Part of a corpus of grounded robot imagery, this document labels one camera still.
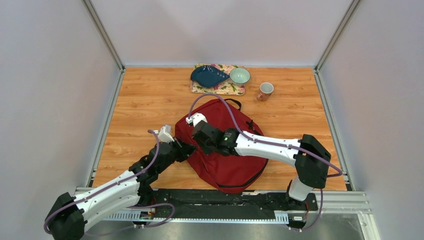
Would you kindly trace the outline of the red student backpack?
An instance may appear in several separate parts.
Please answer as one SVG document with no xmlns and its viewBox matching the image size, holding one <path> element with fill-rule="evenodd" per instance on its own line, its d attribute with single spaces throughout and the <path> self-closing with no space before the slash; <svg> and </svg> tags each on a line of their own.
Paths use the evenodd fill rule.
<svg viewBox="0 0 424 240">
<path fill-rule="evenodd" d="M 203 114 L 212 126 L 225 131 L 235 125 L 230 113 L 219 99 L 210 100 L 192 111 Z M 200 179 L 227 194 L 238 194 L 254 183 L 265 170 L 268 159 L 255 156 L 223 156 L 213 152 L 205 154 L 192 138 L 193 127 L 183 117 L 175 124 L 178 140 L 197 147 L 187 159 L 188 164 Z"/>
</svg>

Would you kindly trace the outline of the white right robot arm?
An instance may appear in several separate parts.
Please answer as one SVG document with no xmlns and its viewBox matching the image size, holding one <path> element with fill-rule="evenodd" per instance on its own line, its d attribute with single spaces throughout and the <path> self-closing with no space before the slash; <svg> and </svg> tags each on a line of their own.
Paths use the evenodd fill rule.
<svg viewBox="0 0 424 240">
<path fill-rule="evenodd" d="M 294 167 L 296 177 L 285 195 L 285 203 L 290 209 L 299 209 L 313 189 L 326 187 L 331 154 L 312 135 L 281 139 L 239 132 L 236 128 L 221 131 L 204 120 L 193 126 L 192 138 L 206 154 L 264 158 Z"/>
</svg>

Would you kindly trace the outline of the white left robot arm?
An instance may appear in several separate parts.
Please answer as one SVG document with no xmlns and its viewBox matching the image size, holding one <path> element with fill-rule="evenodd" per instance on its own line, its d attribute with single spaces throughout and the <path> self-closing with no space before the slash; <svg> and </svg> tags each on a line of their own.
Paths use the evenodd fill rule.
<svg viewBox="0 0 424 240">
<path fill-rule="evenodd" d="M 60 195 L 44 220 L 44 231 L 55 240 L 79 240 L 102 219 L 122 209 L 152 208 L 151 184 L 170 165 L 187 160 L 197 149 L 178 138 L 157 142 L 113 180 L 85 193 Z"/>
</svg>

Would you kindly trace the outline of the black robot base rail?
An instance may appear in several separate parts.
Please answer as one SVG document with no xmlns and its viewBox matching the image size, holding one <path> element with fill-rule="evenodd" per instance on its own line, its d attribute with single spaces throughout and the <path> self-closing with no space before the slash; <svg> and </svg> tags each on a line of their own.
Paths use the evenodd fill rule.
<svg viewBox="0 0 424 240">
<path fill-rule="evenodd" d="M 247 191 L 230 194 L 206 189 L 158 189 L 140 198 L 138 206 L 154 206 L 153 217 L 194 220 L 274 220 L 276 213 L 298 211 L 287 222 L 299 228 L 308 214 L 319 210 L 316 195 L 290 200 L 286 192 Z"/>
</svg>

